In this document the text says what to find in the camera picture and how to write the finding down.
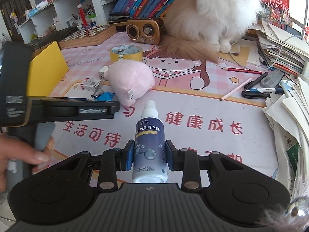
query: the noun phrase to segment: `radio knob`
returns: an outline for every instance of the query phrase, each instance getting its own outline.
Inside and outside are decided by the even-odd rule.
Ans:
[[[154,27],[150,24],[150,23],[146,23],[143,26],[143,32],[145,33],[145,35],[147,36],[153,36],[154,35]]]

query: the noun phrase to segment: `black marker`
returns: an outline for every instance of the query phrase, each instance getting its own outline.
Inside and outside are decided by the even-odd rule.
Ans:
[[[258,84],[259,82],[261,82],[261,80],[263,78],[265,78],[268,75],[268,72],[263,73],[262,75],[260,75],[256,80],[249,82],[248,84],[246,84],[244,86],[244,89],[250,89],[251,87],[255,86],[256,84]]]
[[[265,99],[270,98],[269,93],[242,91],[241,96],[246,99]]]

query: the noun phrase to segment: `red pencil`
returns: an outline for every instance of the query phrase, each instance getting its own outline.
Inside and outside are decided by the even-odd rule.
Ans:
[[[252,74],[259,74],[262,75],[263,72],[261,71],[255,71],[255,70],[245,70],[245,69],[235,69],[235,68],[222,68],[223,70],[229,70],[229,71],[237,71],[237,72],[245,72],[245,73],[252,73]]]

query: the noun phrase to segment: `pink plush toy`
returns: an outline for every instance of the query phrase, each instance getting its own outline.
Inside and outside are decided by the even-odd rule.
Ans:
[[[155,86],[149,66],[128,59],[111,64],[104,72],[104,79],[108,80],[124,107],[133,105],[136,99]]]

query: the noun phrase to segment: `yellow tape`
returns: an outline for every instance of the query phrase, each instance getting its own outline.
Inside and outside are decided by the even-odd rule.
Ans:
[[[143,59],[143,49],[135,45],[119,45],[111,48],[109,55],[112,63],[122,59],[141,62]]]

